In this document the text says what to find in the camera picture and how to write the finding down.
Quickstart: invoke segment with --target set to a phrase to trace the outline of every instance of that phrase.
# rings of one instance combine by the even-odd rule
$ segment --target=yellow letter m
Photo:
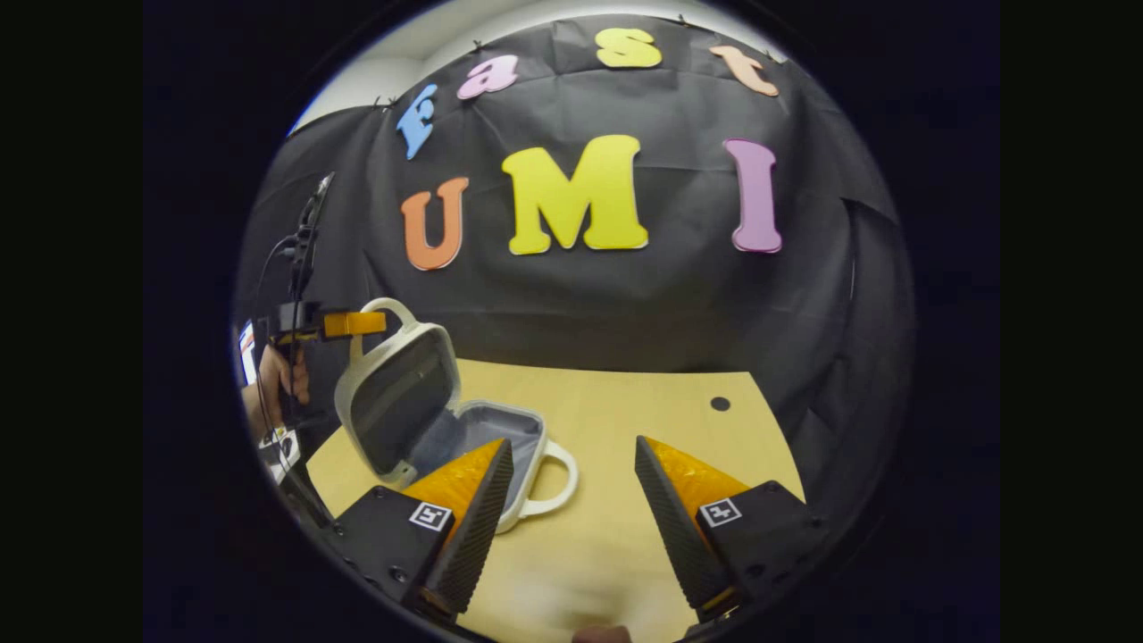
[[[570,248],[589,206],[591,225],[583,234],[589,248],[646,246],[647,228],[639,224],[636,212],[631,167],[638,151],[639,139],[634,136],[592,138],[570,180],[543,147],[520,150],[504,159],[501,168],[512,176],[515,195],[515,236],[509,241],[512,254],[538,254],[551,247],[551,236],[539,228],[541,215],[555,240]]]

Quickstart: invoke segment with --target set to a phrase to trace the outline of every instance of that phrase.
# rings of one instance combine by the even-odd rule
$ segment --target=wooden table
[[[580,627],[623,624],[638,643],[674,641],[696,622],[634,474],[636,436],[680,449],[748,485],[801,480],[774,415],[748,373],[609,373],[458,361],[462,400],[531,409],[572,452],[580,488],[561,509],[497,536],[459,625],[505,642],[567,643]],[[711,408],[725,397],[727,411]],[[341,515],[377,484],[338,429],[310,459],[322,500]],[[539,468],[531,498],[567,473]]]

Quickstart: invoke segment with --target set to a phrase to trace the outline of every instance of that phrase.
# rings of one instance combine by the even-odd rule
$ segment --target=hand
[[[294,378],[290,380],[289,364],[280,353],[267,346],[262,352],[262,362],[258,364],[258,377],[262,379],[262,400],[266,404],[266,412],[270,413],[270,423],[274,427],[282,426],[282,407],[278,395],[281,389],[280,384],[287,393],[297,399],[302,404],[310,404],[310,373],[305,370],[305,349],[297,347],[294,351]],[[258,425],[264,425],[261,405],[257,409]],[[257,434],[265,434],[265,427]]]
[[[572,643],[631,643],[631,633],[622,625],[592,625],[576,630]]]

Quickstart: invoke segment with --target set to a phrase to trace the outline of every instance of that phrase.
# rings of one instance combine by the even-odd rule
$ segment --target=cable
[[[274,243],[274,247],[270,249],[270,254],[266,255],[266,259],[262,263],[262,271],[258,273],[258,282],[257,282],[257,284],[254,288],[255,328],[257,328],[258,303],[259,303],[259,299],[262,297],[262,282],[266,278],[266,267],[270,266],[270,260],[274,257],[275,254],[278,254],[278,250],[281,248],[281,246],[285,244],[288,241],[295,241],[294,236],[293,235],[286,236],[286,238],[281,239],[280,241],[278,241],[277,243]],[[269,331],[270,330],[266,329],[266,339],[267,339],[267,341],[266,341],[266,348],[270,348],[270,343],[269,343],[270,335],[269,335]],[[285,471],[287,471],[289,468],[289,457],[285,456],[285,450],[282,449],[281,441],[278,440],[278,432],[274,431],[273,423],[270,419],[270,411],[266,410],[266,400],[265,400],[265,395],[262,392],[262,368],[261,367],[262,367],[262,364],[261,364],[261,361],[259,361],[259,363],[256,364],[255,369],[254,369],[254,384],[255,384],[255,387],[257,388],[257,392],[258,392],[258,407],[262,408],[262,421],[265,424],[266,432],[269,432],[269,434],[272,436],[271,440],[270,440],[270,443],[277,447],[277,450],[278,450],[278,463],[282,466],[282,471],[285,472]],[[290,370],[290,383],[291,384],[294,381],[293,377],[294,377],[294,372],[293,372],[293,370]]]

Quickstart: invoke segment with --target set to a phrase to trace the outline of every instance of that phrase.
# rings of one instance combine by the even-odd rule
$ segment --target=finger
[[[296,389],[294,397],[302,404],[310,404],[310,377],[305,376],[294,380],[294,388]]]
[[[266,413],[270,415],[269,431],[273,431],[282,425],[282,408],[278,402],[278,384],[274,381],[262,384],[262,401],[266,405]]]
[[[278,349],[275,349],[272,346],[267,346],[262,352],[262,364],[261,364],[261,367],[264,367],[266,369],[274,369],[274,370],[277,370],[277,369],[285,369],[286,368],[286,359],[282,357],[282,354],[278,353]]]
[[[278,372],[278,381],[282,384],[282,388],[286,393],[294,395],[294,384],[290,383],[289,369],[282,369]]]
[[[577,630],[572,643],[631,643],[631,633],[624,626],[592,625]]]

